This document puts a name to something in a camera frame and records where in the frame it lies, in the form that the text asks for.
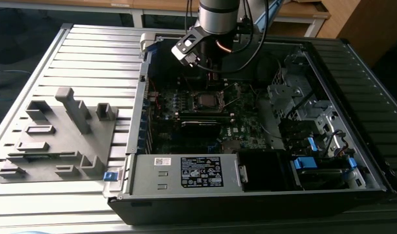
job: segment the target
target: wooden desk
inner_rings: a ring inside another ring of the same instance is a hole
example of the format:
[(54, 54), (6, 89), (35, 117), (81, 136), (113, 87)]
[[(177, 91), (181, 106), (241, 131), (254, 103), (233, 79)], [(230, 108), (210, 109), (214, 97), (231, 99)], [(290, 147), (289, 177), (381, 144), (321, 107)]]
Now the wooden desk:
[[(198, 0), (191, 1), (193, 16), (198, 10), (198, 2)], [(130, 12), (134, 27), (142, 27), (142, 15), (183, 16), (185, 7), (185, 0), (133, 0)], [(263, 2), (250, 3), (253, 19), (261, 15), (263, 8)], [(311, 3), (289, 2), (282, 5), (270, 34), (315, 37), (323, 21), (329, 17), (330, 14), (318, 11)]]
[[(191, 15), (197, 16), (198, 0), (191, 1)], [(143, 15), (185, 15), (185, 0), (0, 0), (0, 7), (131, 14), (135, 28), (142, 28)], [(250, 2), (253, 19), (263, 12), (263, 2)], [(310, 3), (285, 4), (274, 19), (270, 34), (314, 37), (329, 18)]]
[(57, 11), (130, 13), (133, 0), (0, 0), (0, 7)]

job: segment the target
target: black cable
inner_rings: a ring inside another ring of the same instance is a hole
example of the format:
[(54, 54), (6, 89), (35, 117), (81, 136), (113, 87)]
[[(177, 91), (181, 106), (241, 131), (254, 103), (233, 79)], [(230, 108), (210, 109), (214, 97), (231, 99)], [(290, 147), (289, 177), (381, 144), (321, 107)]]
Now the black cable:
[(247, 43), (245, 44), (245, 46), (241, 47), (239, 49), (237, 49), (235, 51), (231, 51), (231, 54), (237, 54), (237, 53), (239, 53), (241, 51), (243, 51), (243, 50), (249, 47), (249, 45), (250, 45), (250, 43), (251, 43), (251, 40), (253, 40), (253, 34), (254, 34), (254, 29), (253, 29), (253, 16), (251, 16), (251, 11), (250, 11), (249, 0), (242, 0), (242, 2), (245, 2), (245, 5), (242, 6), (243, 9), (247, 8), (247, 10), (249, 10), (249, 19), (250, 19), (250, 22), (251, 22), (250, 37), (249, 37), (249, 41), (247, 41)]
[(187, 30), (186, 30), (187, 7), (189, 7), (189, 0), (186, 0), (186, 10), (185, 10), (185, 19), (183, 19), (185, 34), (187, 33)]
[(245, 11), (245, 0), (242, 0), (242, 10), (243, 10), (243, 17), (247, 17), (247, 13)]
[(278, 137), (278, 136), (275, 136), (275, 135), (273, 135), (267, 130), (266, 130), (266, 128), (262, 126), (262, 124), (259, 123), (259, 126), (261, 126), (261, 128), (262, 128), (262, 130), (263, 130), (263, 132), (265, 133), (267, 133), (267, 135), (270, 135), (270, 137), (274, 137), (274, 138), (278, 138), (278, 139), (281, 139), (282, 140), (282, 138), (281, 137)]
[(339, 154), (342, 153), (342, 151), (347, 149), (347, 142), (346, 142), (346, 140), (343, 139), (343, 137), (341, 137), (341, 141), (342, 141), (342, 143), (343, 143), (343, 147), (342, 147), (341, 149), (338, 149), (337, 152), (334, 152), (334, 156), (339, 156)]
[(191, 22), (193, 22), (193, 17), (191, 17), (191, 0), (189, 0), (189, 17), (191, 18)]
[(335, 129), (333, 131), (333, 133), (330, 134), (330, 137), (329, 139), (326, 140), (326, 144), (325, 144), (325, 148), (323, 148), (323, 153), (322, 153), (322, 157), (326, 156), (326, 153), (327, 153), (327, 149), (329, 149), (329, 146), (330, 146), (330, 143), (333, 142), (333, 137), (334, 135), (337, 135), (337, 133), (342, 132), (339, 129)]
[(301, 107), (301, 105), (305, 104), (305, 102), (306, 102), (307, 99), (313, 96), (313, 94), (314, 94), (314, 91), (311, 90), (311, 91), (309, 92), (309, 94), (302, 98), (302, 100), (299, 101), (299, 103), (298, 103), (298, 104), (289, 110), (289, 112), (287, 112), (285, 118), (287, 118), (289, 115), (293, 113), (293, 111), (295, 111), (295, 110)]
[(267, 3), (267, 0), (265, 0), (265, 29), (263, 29), (263, 33), (262, 33), (262, 39), (261, 39), (258, 47), (257, 47), (251, 57), (249, 58), (247, 62), (238, 69), (235, 69), (233, 71), (218, 71), (218, 70), (210, 69), (207, 67), (203, 67), (201, 64), (197, 64), (197, 67), (199, 67), (201, 69), (203, 69), (207, 72), (214, 72), (214, 73), (219, 73), (219, 74), (230, 74), (230, 73), (239, 72), (249, 65), (249, 63), (251, 62), (253, 58), (255, 57), (255, 55), (258, 54), (258, 52), (262, 48), (262, 45), (265, 42), (265, 36), (267, 33), (267, 25), (269, 25), (269, 3)]

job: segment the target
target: power supply label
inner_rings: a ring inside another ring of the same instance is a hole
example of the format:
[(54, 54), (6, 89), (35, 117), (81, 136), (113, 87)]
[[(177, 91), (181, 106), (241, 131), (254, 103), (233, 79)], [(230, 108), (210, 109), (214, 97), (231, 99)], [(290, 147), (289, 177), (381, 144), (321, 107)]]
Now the power supply label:
[(222, 187), (219, 157), (181, 157), (181, 186)]

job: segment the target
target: motherboard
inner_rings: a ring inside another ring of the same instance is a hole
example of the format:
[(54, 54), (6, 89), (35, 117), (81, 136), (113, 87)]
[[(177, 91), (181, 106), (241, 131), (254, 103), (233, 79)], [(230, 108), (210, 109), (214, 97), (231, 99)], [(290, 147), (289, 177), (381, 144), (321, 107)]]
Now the motherboard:
[(150, 85), (154, 103), (154, 154), (230, 154), (266, 148), (249, 83), (223, 83), (221, 91), (191, 90), (186, 79), (175, 89)]

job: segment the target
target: wooden cabinet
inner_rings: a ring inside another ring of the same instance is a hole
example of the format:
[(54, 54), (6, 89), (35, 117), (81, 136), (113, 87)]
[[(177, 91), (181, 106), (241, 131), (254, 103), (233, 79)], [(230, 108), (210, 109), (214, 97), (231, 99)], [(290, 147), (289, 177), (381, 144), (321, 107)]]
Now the wooden cabinet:
[(397, 0), (322, 0), (331, 17), (317, 34), (345, 38), (373, 66), (397, 41)]

